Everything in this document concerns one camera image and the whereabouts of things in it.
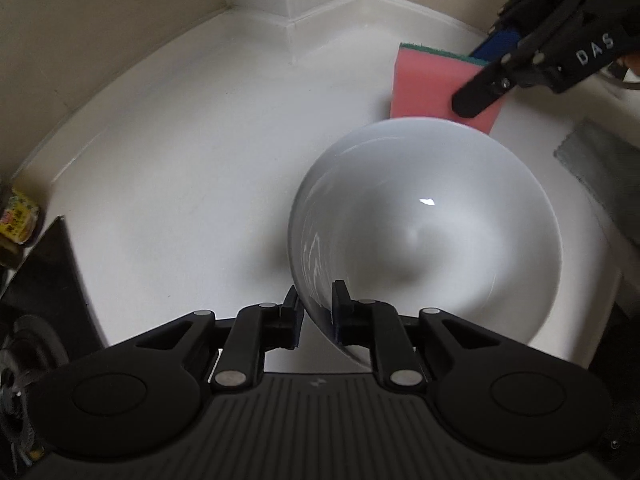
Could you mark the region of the person's right hand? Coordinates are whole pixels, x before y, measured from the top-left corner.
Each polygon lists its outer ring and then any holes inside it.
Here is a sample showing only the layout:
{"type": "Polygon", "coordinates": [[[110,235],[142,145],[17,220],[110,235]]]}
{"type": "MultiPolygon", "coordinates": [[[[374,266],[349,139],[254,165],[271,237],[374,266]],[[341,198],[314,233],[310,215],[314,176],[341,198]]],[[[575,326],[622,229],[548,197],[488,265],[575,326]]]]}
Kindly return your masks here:
{"type": "Polygon", "coordinates": [[[617,62],[620,65],[626,66],[628,70],[631,70],[637,77],[640,76],[640,53],[628,54],[619,58],[617,62]]]}

